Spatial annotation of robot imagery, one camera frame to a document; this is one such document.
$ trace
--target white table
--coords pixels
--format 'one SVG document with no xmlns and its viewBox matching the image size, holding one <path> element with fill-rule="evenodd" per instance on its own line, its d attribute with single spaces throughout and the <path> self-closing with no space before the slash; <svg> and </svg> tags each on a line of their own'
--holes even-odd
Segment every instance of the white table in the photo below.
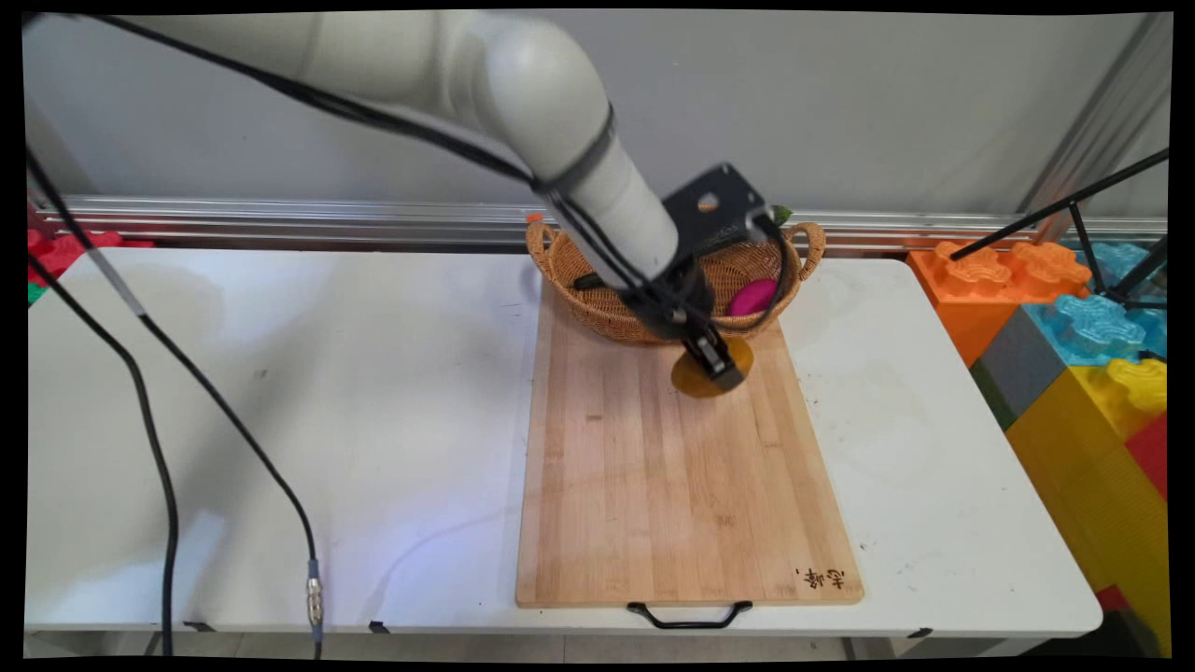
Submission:
<svg viewBox="0 0 1195 672">
<path fill-rule="evenodd" d="M 621 609 L 515 606 L 539 306 L 527 258 L 105 252 L 307 507 L 329 631 L 654 631 Z M 145 371 L 180 507 L 176 627 L 306 630 L 306 548 L 282 493 L 86 258 L 63 283 Z M 827 259 L 780 322 L 866 594 L 759 606 L 727 634 L 929 628 L 1016 653 L 1098 627 L 906 265 Z M 53 293 L 29 311 L 29 343 L 25 627 L 154 629 L 166 524 L 128 373 Z"/>
</svg>

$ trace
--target cable connector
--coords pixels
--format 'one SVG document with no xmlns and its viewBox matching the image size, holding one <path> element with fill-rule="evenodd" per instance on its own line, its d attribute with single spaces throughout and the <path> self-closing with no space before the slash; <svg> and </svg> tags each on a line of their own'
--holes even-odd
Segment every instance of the cable connector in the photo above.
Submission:
<svg viewBox="0 0 1195 672">
<path fill-rule="evenodd" d="M 319 582 L 319 561 L 307 562 L 307 621 L 315 641 L 324 640 L 324 587 Z"/>
</svg>

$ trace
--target yellow disc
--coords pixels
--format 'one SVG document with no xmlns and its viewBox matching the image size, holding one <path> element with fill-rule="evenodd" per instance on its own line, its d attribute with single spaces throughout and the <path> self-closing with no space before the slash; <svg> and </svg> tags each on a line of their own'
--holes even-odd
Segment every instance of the yellow disc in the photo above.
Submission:
<svg viewBox="0 0 1195 672">
<path fill-rule="evenodd" d="M 747 341 L 742 338 L 727 338 L 727 353 L 730 355 L 730 360 L 735 362 L 735 366 L 739 367 L 739 371 L 742 372 L 743 378 L 747 378 L 752 365 L 755 364 L 755 353 L 752 352 Z M 697 360 L 688 352 L 681 355 L 676 360 L 676 364 L 673 365 L 672 379 L 673 387 L 676 387 L 690 397 L 699 399 L 717 397 L 718 395 L 729 392 L 729 390 L 718 387 L 712 380 L 706 378 L 701 365 L 697 364 Z"/>
</svg>

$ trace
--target bamboo cutting board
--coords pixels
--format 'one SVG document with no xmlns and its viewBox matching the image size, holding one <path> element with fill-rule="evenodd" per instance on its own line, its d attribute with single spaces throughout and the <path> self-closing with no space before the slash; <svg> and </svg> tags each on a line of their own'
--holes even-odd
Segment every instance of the bamboo cutting board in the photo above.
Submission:
<svg viewBox="0 0 1195 672">
<path fill-rule="evenodd" d="M 670 383 L 680 346 L 623 346 L 544 287 L 520 606 L 842 604 L 863 584 L 779 324 L 747 381 Z"/>
</svg>

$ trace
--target white wall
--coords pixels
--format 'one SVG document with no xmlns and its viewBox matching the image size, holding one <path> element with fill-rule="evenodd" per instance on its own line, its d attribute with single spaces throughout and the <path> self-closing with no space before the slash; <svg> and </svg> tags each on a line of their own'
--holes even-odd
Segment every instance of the white wall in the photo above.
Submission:
<svg viewBox="0 0 1195 672">
<path fill-rule="evenodd" d="M 589 51 L 657 191 L 729 159 L 795 208 L 906 212 L 1016 208 L 1140 20 L 534 13 Z M 88 19 L 44 19 L 24 57 L 26 100 L 44 115 L 26 130 L 68 193 L 534 201 L 435 148 Z"/>
<path fill-rule="evenodd" d="M 1116 170 L 1126 169 L 1141 159 L 1170 146 L 1170 96 L 1162 103 L 1141 135 L 1121 159 Z M 1165 216 L 1170 187 L 1170 161 L 1156 165 L 1124 182 L 1097 194 L 1083 208 L 1091 215 L 1104 216 Z"/>
</svg>

